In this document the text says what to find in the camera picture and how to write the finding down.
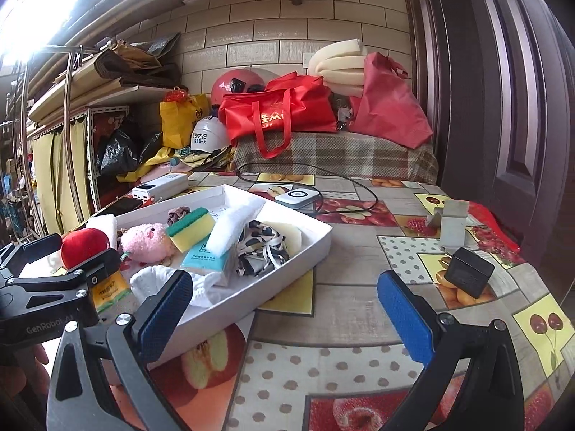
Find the person's hand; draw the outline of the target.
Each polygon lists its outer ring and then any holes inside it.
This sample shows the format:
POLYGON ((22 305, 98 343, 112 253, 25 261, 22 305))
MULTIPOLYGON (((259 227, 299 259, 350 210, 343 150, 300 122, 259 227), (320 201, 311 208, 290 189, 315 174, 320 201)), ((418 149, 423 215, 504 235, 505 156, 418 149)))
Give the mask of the person's hand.
POLYGON ((22 368, 16 363, 11 366, 1 366, 1 387, 10 398, 14 398, 30 383, 32 389, 39 395, 47 396, 50 385, 50 375, 46 366, 49 356, 41 343, 32 347, 31 353, 24 356, 25 360, 33 359, 33 365, 22 368))

